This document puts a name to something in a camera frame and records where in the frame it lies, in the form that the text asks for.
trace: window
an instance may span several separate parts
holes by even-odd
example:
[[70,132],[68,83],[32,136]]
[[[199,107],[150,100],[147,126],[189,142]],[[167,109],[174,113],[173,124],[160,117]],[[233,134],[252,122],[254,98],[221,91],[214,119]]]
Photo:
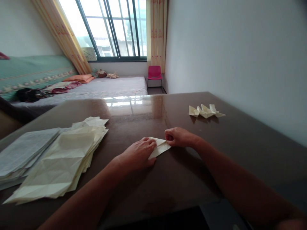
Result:
[[142,61],[147,56],[146,0],[59,0],[81,47],[98,61]]

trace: table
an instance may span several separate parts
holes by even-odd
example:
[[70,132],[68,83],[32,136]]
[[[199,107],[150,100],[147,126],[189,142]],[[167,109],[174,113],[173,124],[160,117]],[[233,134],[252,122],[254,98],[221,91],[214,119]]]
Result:
[[[189,105],[196,108],[201,104],[215,104],[226,116],[209,119],[189,116]],[[0,150],[25,132],[70,127],[89,116],[109,119],[106,124],[109,132],[95,151],[91,167],[82,174],[77,190],[133,142],[144,136],[164,139],[164,130],[176,126],[203,137],[269,186],[307,176],[305,147],[209,92],[66,101],[1,141]],[[1,203],[17,188],[1,191]],[[0,229],[36,228],[74,193],[56,200],[0,205]],[[191,148],[173,147],[157,158],[154,167],[131,174],[118,186],[100,224],[121,225],[216,202],[220,197],[197,153]]]

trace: plush toy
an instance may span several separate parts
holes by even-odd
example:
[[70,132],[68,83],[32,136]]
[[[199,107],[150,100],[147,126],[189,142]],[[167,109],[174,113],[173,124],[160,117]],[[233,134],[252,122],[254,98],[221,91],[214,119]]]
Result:
[[115,73],[113,73],[113,74],[112,74],[112,73],[108,73],[107,76],[108,76],[110,79],[111,79],[111,78],[115,78],[115,79],[116,79],[116,78],[119,78],[119,76],[116,74],[116,71],[115,71]]
[[97,71],[97,75],[99,78],[104,78],[106,77],[106,72],[100,69],[100,71]]

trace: hand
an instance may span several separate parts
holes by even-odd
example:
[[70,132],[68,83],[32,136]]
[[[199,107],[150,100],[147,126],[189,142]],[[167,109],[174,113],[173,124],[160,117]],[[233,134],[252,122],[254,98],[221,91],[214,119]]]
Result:
[[170,146],[192,147],[197,138],[199,137],[180,127],[165,130],[165,139]]
[[156,158],[148,160],[154,148],[157,147],[156,141],[144,137],[140,141],[133,143],[116,159],[121,167],[125,167],[129,172],[144,169],[154,165]]

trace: stack of paper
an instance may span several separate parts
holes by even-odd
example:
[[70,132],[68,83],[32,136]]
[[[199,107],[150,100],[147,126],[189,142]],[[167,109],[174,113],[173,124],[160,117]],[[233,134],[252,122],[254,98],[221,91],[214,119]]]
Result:
[[197,109],[193,108],[192,106],[189,106],[189,115],[193,117],[198,117],[199,114],[203,116],[204,118],[208,118],[213,115],[216,116],[217,118],[225,116],[225,114],[222,114],[215,109],[214,104],[210,104],[210,109],[204,106],[203,104],[201,104],[201,108],[197,106]]
[[81,173],[90,167],[93,153],[108,131],[104,126],[107,121],[89,117],[61,133],[4,203],[21,204],[43,197],[55,199],[75,190]]
[[4,149],[0,154],[0,190],[16,185],[59,132],[59,128],[28,132]]

